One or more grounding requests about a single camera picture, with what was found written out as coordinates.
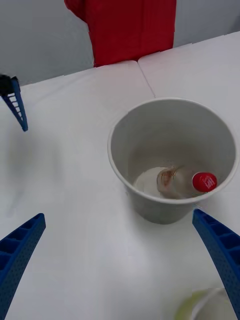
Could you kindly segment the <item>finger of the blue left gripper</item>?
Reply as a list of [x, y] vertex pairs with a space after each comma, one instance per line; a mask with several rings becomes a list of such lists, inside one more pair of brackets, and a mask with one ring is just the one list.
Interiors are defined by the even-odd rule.
[[28, 131], [28, 121], [21, 96], [19, 80], [16, 76], [0, 75], [0, 97], [8, 106], [24, 132]]

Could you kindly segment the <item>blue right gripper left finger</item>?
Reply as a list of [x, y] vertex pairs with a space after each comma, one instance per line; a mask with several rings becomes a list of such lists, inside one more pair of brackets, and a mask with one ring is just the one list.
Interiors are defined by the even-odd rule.
[[29, 260], [46, 228], [39, 213], [0, 241], [0, 319], [4, 320]]

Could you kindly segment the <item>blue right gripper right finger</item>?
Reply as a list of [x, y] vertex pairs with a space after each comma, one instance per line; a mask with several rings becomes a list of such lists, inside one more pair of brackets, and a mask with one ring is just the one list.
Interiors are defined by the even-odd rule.
[[192, 224], [221, 278], [236, 317], [240, 318], [240, 236], [212, 216], [195, 209]]

